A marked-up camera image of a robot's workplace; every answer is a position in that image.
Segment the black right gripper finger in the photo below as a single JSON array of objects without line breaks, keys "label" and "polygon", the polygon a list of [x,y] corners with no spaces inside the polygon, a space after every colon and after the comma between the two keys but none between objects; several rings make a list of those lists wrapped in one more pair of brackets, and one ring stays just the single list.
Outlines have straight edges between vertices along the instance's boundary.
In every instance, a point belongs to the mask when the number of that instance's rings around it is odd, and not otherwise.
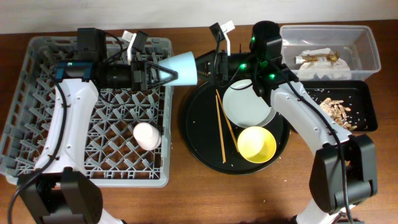
[{"label": "black right gripper finger", "polygon": [[211,83],[211,84],[215,84],[216,83],[216,75],[214,74],[214,72],[211,71],[197,71],[197,76],[198,78]]},{"label": "black right gripper finger", "polygon": [[195,59],[197,70],[213,70],[215,58],[218,54],[215,51],[207,52]]}]

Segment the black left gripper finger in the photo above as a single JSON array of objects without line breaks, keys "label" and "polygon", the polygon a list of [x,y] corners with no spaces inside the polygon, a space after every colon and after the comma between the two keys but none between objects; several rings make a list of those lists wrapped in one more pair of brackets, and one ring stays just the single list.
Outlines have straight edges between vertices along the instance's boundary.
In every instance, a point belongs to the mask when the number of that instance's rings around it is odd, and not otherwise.
[{"label": "black left gripper finger", "polygon": [[169,84],[170,82],[173,82],[177,80],[178,77],[168,77],[168,78],[158,78],[155,80],[153,77],[147,77],[146,80],[146,91],[152,90],[154,88],[158,88],[160,86],[164,86],[166,84]]},{"label": "black left gripper finger", "polygon": [[154,69],[158,70],[159,73],[162,72],[162,76],[164,78],[177,78],[178,77],[178,72],[176,72],[175,70],[171,70],[169,68],[163,67],[159,64],[156,64],[156,63],[150,62],[150,61],[145,61],[144,64],[146,67],[154,68]]}]

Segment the light blue plastic cup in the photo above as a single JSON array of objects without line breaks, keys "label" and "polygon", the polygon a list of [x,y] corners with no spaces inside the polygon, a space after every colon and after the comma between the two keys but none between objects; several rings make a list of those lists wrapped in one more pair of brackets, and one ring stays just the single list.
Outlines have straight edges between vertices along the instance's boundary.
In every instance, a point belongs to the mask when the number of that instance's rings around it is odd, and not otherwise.
[{"label": "light blue plastic cup", "polygon": [[192,52],[159,61],[159,65],[178,73],[178,78],[165,86],[192,86],[198,82],[195,58]]}]

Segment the wooden chopstick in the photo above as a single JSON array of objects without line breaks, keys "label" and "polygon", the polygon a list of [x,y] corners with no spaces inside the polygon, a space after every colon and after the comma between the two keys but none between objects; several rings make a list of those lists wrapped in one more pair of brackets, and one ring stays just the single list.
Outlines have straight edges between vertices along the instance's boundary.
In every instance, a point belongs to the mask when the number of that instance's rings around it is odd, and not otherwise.
[{"label": "wooden chopstick", "polygon": [[222,124],[221,124],[220,105],[219,105],[217,95],[215,95],[215,101],[216,101],[216,112],[217,112],[217,119],[218,119],[218,129],[219,129],[219,134],[220,134],[221,155],[222,155],[223,163],[225,164],[226,163],[226,155],[225,155],[225,151],[224,151],[223,128],[222,128]]},{"label": "wooden chopstick", "polygon": [[219,100],[219,102],[220,102],[221,109],[222,109],[222,112],[223,112],[223,114],[224,114],[224,117],[225,117],[225,120],[226,120],[226,123],[227,123],[228,129],[229,129],[230,135],[231,135],[231,137],[232,137],[232,140],[233,140],[233,142],[234,142],[234,145],[235,145],[236,151],[237,151],[237,152],[239,152],[239,149],[238,149],[238,145],[237,145],[237,140],[236,140],[236,137],[235,137],[235,135],[234,135],[234,133],[233,133],[233,129],[232,129],[231,123],[230,123],[230,121],[229,121],[229,119],[228,119],[228,117],[227,117],[227,115],[226,115],[226,113],[225,113],[225,110],[224,110],[224,107],[223,107],[223,102],[222,102],[222,99],[221,99],[220,93],[219,93],[219,91],[218,91],[218,89],[217,89],[217,88],[216,88],[216,95],[217,95],[217,97],[218,97],[218,100]]}]

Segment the white round plate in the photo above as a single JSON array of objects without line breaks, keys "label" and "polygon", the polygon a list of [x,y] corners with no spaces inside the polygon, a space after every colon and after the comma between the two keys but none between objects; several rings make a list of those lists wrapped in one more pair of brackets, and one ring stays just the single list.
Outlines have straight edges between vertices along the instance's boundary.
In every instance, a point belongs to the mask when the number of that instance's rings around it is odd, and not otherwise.
[{"label": "white round plate", "polygon": [[276,114],[276,111],[256,95],[250,79],[239,80],[229,86],[223,94],[222,102],[228,119],[241,128],[265,126]]}]

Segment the pink plastic cup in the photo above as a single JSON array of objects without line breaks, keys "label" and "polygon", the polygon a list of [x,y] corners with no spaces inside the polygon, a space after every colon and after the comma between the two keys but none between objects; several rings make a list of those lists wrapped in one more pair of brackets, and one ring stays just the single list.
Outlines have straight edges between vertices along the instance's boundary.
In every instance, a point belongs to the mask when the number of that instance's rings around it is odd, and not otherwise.
[{"label": "pink plastic cup", "polygon": [[161,135],[157,128],[149,123],[139,123],[133,129],[134,139],[147,151],[152,151],[161,144]]}]

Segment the yellow plastic bowl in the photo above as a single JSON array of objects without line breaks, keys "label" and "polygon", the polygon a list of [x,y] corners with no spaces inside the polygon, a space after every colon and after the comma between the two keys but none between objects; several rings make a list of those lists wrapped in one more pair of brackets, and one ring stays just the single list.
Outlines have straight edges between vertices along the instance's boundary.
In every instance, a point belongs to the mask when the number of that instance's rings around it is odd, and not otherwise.
[{"label": "yellow plastic bowl", "polygon": [[262,164],[276,154],[277,142],[274,135],[259,126],[244,129],[238,136],[238,151],[248,162]]}]

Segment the white napkin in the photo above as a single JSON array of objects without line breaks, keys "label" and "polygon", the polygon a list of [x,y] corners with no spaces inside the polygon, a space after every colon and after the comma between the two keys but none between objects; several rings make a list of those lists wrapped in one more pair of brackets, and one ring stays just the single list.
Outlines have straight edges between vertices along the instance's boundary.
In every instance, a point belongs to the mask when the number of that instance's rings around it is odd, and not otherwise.
[{"label": "white napkin", "polygon": [[[335,52],[337,51],[333,51],[330,48],[304,50],[298,56],[333,54]],[[315,78],[324,80],[349,80],[352,76],[350,67],[341,57],[337,62],[309,62],[296,65],[300,65],[297,76],[302,80],[312,80]]]}]

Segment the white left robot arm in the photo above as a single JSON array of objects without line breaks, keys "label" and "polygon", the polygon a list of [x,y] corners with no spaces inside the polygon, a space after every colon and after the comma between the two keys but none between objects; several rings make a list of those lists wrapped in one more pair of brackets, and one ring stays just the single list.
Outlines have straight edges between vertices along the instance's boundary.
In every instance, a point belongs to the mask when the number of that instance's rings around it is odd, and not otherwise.
[{"label": "white left robot arm", "polygon": [[29,44],[1,145],[1,173],[17,178],[37,223],[117,223],[102,187],[163,187],[169,180],[172,44],[143,32]]}]

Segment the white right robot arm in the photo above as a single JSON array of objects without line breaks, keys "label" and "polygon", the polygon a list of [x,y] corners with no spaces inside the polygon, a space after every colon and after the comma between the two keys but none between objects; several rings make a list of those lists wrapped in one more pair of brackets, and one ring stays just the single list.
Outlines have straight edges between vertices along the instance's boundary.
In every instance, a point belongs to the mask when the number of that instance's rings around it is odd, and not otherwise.
[{"label": "white right robot arm", "polygon": [[376,150],[365,134],[354,136],[333,121],[306,92],[299,78],[282,63],[280,27],[261,21],[252,28],[248,53],[219,49],[196,58],[198,76],[228,87],[251,69],[254,92],[301,135],[315,156],[310,176],[312,199],[296,223],[353,223],[351,209],[377,194]]}]

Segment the grey dishwasher rack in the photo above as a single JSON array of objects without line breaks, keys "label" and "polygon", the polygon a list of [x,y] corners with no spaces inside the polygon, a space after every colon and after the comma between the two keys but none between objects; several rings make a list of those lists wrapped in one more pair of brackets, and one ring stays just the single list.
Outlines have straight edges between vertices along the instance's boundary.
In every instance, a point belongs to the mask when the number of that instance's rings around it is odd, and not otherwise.
[{"label": "grey dishwasher rack", "polygon": [[[75,37],[38,36],[30,40],[9,114],[1,136],[1,174],[15,184],[34,170],[46,142],[55,88],[50,80],[56,63],[76,46]],[[163,187],[169,181],[171,110],[174,89],[147,92],[103,90],[93,109],[86,139],[84,166],[99,187]],[[161,135],[152,151],[133,136],[139,123]]]}]

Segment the round black tray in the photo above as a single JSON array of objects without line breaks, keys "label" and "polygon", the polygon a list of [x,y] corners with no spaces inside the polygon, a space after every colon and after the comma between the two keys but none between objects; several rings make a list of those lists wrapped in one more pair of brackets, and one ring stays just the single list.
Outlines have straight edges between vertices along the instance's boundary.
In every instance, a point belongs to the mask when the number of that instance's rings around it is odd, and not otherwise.
[{"label": "round black tray", "polygon": [[225,117],[220,113],[226,155],[226,163],[223,163],[215,95],[214,85],[208,82],[199,85],[187,98],[181,113],[181,134],[195,158],[213,170],[232,175],[252,174],[275,162],[284,151],[290,135],[290,124],[283,116],[276,114],[273,120],[264,126],[274,135],[277,142],[275,156],[268,162],[254,164],[236,151]]}]

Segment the clear plastic bin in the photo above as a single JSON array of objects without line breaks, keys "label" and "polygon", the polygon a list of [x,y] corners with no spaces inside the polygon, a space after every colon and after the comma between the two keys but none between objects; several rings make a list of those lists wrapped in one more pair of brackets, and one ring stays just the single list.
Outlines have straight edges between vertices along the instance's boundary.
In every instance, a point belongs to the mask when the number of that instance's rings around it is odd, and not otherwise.
[{"label": "clear plastic bin", "polygon": [[340,53],[348,64],[352,76],[349,80],[362,80],[381,70],[379,51],[373,32],[368,26],[349,25],[289,25],[280,29],[282,36],[282,62],[297,76],[300,65],[295,56],[304,50],[330,48]]}]

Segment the food scraps pile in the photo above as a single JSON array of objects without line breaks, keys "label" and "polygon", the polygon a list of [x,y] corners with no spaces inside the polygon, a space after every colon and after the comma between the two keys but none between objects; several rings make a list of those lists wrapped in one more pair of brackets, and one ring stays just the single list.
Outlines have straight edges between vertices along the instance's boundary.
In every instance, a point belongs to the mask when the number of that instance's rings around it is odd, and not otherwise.
[{"label": "food scraps pile", "polygon": [[350,112],[351,108],[343,106],[343,102],[343,100],[326,98],[319,106],[336,124],[349,131],[354,131],[358,126],[354,125],[351,117],[347,115],[347,112]]}]

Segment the black rectangular tray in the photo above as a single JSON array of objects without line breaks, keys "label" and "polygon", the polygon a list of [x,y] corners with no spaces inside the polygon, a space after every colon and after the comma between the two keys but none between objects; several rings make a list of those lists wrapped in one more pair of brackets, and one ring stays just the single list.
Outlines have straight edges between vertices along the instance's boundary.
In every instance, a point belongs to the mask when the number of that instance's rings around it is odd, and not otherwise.
[{"label": "black rectangular tray", "polygon": [[358,126],[352,132],[365,133],[378,128],[370,91],[364,81],[306,81],[303,85],[318,105],[326,98],[343,100],[342,105],[351,108],[347,115]]}]

